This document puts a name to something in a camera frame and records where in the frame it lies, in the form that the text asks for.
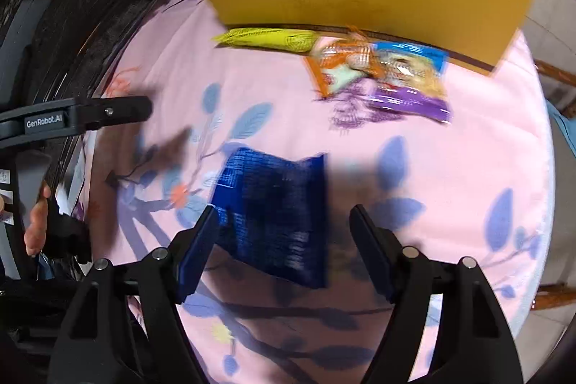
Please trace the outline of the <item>person's hand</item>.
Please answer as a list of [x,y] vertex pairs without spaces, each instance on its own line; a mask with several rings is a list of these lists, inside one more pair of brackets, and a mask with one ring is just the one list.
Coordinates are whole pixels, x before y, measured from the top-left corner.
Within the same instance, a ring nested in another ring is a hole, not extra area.
[[29,212],[30,223],[24,233],[24,244],[26,253],[32,257],[42,251],[46,242],[49,207],[48,202],[51,197],[49,185],[43,181],[38,200]]

